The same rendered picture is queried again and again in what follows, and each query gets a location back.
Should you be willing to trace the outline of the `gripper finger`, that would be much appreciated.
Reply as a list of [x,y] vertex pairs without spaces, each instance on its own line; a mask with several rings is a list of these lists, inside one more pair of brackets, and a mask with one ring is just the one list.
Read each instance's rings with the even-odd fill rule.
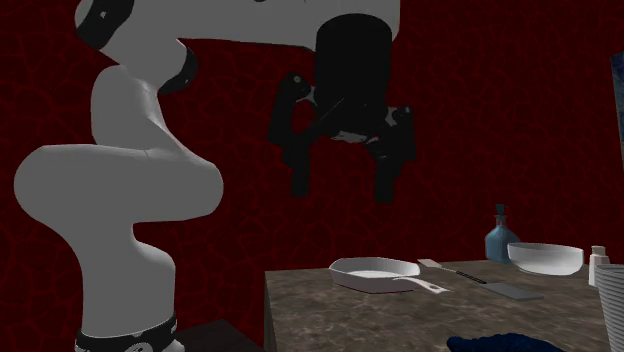
[[305,197],[309,190],[309,147],[327,129],[327,114],[314,120],[301,132],[292,128],[295,105],[312,100],[314,87],[300,74],[288,73],[279,83],[268,128],[268,141],[282,148],[282,160],[292,170],[291,195]]
[[367,150],[375,162],[374,200],[392,203],[395,179],[405,162],[416,159],[413,109],[390,109],[378,133],[367,142]]

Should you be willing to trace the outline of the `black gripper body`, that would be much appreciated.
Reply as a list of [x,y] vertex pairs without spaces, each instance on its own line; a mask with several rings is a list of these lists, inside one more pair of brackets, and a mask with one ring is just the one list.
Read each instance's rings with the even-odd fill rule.
[[368,14],[346,14],[317,31],[313,93],[321,131],[360,143],[377,133],[388,107],[392,32]]

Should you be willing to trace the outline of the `white frying pan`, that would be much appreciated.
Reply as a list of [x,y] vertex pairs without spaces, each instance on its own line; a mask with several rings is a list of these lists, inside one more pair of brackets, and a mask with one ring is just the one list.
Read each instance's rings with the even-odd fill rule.
[[353,257],[335,260],[329,271],[335,284],[369,293],[395,293],[424,288],[431,293],[448,292],[419,278],[420,267],[412,262],[384,257]]

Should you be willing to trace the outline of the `blue glass bottle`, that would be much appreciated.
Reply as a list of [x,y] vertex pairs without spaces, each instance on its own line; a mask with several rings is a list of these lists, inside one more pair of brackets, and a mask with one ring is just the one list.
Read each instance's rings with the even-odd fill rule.
[[485,251],[488,260],[510,264],[508,245],[519,242],[520,239],[507,227],[505,209],[504,204],[496,205],[496,226],[485,236]]

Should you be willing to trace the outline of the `brown marbled table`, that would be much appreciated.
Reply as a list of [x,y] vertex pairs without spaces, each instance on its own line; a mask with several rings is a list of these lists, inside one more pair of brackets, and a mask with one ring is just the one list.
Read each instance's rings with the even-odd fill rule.
[[538,293],[516,301],[453,272],[427,268],[422,279],[448,289],[367,294],[333,283],[326,269],[265,274],[268,352],[449,352],[451,336],[478,338],[509,332],[548,341],[565,352],[610,352],[596,288],[588,270],[540,276],[490,261],[444,267]]

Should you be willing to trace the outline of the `white bowl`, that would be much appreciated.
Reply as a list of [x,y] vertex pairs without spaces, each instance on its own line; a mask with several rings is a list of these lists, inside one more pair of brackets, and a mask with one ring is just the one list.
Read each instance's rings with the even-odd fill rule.
[[515,266],[533,274],[569,276],[584,264],[584,251],[576,247],[514,242],[507,245],[507,250]]

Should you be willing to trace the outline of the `dark robot stand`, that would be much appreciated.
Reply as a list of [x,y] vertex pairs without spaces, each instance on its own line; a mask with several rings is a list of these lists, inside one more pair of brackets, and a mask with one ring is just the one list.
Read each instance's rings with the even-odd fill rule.
[[185,352],[266,352],[224,319],[179,330]]

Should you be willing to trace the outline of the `dark blue rounded object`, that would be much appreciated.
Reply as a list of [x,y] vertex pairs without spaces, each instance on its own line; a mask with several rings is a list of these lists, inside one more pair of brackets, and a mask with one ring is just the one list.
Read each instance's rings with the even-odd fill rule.
[[549,342],[517,333],[473,339],[453,336],[446,344],[451,352],[565,352]]

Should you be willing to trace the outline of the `small white bottle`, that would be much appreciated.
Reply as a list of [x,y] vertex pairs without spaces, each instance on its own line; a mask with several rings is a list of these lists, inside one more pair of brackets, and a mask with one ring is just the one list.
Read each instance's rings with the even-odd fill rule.
[[606,248],[604,246],[596,245],[591,248],[591,255],[589,256],[588,264],[588,284],[590,286],[596,286],[596,267],[598,265],[604,265],[609,263],[610,258],[606,255]]

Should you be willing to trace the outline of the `white ribbed container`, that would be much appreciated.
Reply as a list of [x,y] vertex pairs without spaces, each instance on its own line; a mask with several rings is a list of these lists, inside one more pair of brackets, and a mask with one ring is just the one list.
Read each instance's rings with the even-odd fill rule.
[[611,352],[624,352],[624,264],[597,265],[595,284]]

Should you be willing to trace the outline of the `blue wall picture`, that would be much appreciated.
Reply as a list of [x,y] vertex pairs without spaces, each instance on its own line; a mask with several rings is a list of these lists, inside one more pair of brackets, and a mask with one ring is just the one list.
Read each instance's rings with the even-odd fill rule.
[[610,58],[616,103],[619,143],[624,167],[624,51]]

